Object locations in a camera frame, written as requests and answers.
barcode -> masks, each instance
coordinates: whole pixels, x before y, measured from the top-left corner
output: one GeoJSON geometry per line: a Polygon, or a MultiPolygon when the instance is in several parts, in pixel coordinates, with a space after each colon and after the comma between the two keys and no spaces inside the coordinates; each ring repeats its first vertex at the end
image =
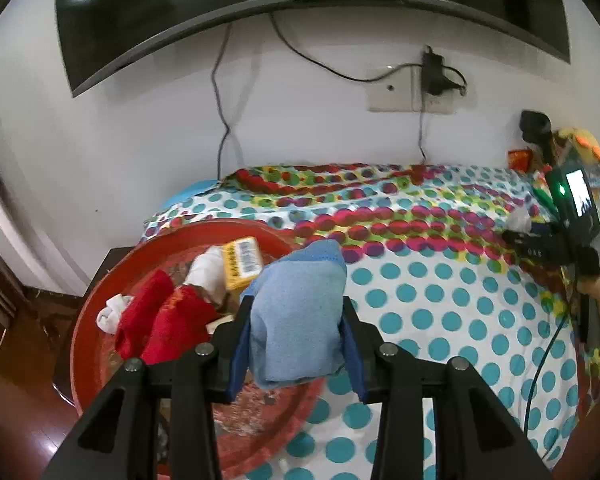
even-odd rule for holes
{"type": "Polygon", "coordinates": [[[235,252],[240,275],[244,276],[260,272],[261,265],[257,254],[255,240],[247,239],[238,242],[235,252]]]}

screw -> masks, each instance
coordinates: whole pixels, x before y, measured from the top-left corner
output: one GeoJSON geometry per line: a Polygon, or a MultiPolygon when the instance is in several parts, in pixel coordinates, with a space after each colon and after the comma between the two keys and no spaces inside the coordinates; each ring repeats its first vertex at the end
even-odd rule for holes
{"type": "Polygon", "coordinates": [[[140,368],[142,368],[142,359],[132,357],[125,361],[125,370],[127,372],[137,372],[140,368]]]}
{"type": "Polygon", "coordinates": [[[380,353],[386,357],[392,357],[398,353],[398,347],[393,343],[382,343],[380,345],[380,353]]]}
{"type": "Polygon", "coordinates": [[[211,343],[200,343],[198,346],[196,346],[196,354],[202,357],[211,355],[214,350],[215,348],[211,343]]]}
{"type": "Polygon", "coordinates": [[[464,357],[454,357],[451,359],[451,365],[456,370],[460,370],[461,372],[467,370],[469,367],[469,361],[467,361],[464,357]]]}

red sock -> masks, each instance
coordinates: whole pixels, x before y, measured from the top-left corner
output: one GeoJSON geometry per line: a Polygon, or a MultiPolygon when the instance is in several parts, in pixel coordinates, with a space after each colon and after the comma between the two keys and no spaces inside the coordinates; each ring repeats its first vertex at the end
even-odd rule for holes
{"type": "Polygon", "coordinates": [[[177,359],[195,345],[209,341],[205,325],[219,317],[192,286],[179,286],[155,317],[151,337],[140,358],[148,365],[177,359]]]}
{"type": "Polygon", "coordinates": [[[173,292],[173,282],[163,270],[156,270],[120,316],[115,348],[120,357],[138,357],[146,346],[160,306],[173,292]]]}

blue gripper pad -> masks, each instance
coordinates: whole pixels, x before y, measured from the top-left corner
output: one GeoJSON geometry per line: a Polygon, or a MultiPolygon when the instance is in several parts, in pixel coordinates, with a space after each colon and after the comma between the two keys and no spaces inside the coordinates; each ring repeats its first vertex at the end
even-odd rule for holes
{"type": "Polygon", "coordinates": [[[360,401],[364,402],[366,397],[366,388],[363,381],[363,367],[358,345],[353,337],[353,332],[349,321],[345,316],[340,322],[340,335],[342,336],[342,354],[344,355],[344,367],[349,373],[349,380],[353,391],[358,394],[360,401]]]}
{"type": "Polygon", "coordinates": [[[233,401],[238,395],[244,383],[244,376],[249,366],[249,338],[251,335],[251,321],[247,319],[240,332],[238,344],[235,347],[234,357],[231,360],[231,369],[229,373],[229,385],[227,393],[233,401]]]}

bedspread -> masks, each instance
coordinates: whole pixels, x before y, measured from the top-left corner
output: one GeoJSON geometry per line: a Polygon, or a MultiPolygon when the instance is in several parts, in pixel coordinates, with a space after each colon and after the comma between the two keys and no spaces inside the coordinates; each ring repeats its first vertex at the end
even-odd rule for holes
{"type": "MultiPolygon", "coordinates": [[[[477,166],[329,164],[239,170],[203,196],[155,214],[143,240],[207,218],[243,218],[288,230],[300,244],[337,240],[346,294],[360,319],[419,358],[467,358],[523,425],[548,466],[576,417],[600,392],[600,348],[585,352],[568,319],[530,384],[562,316],[558,270],[520,260],[498,232],[510,211],[548,213],[525,175],[477,166]]],[[[346,372],[328,378],[304,428],[250,479],[368,478],[379,406],[364,406],[346,372]]],[[[435,421],[424,402],[424,478],[435,478],[435,421]]]]}

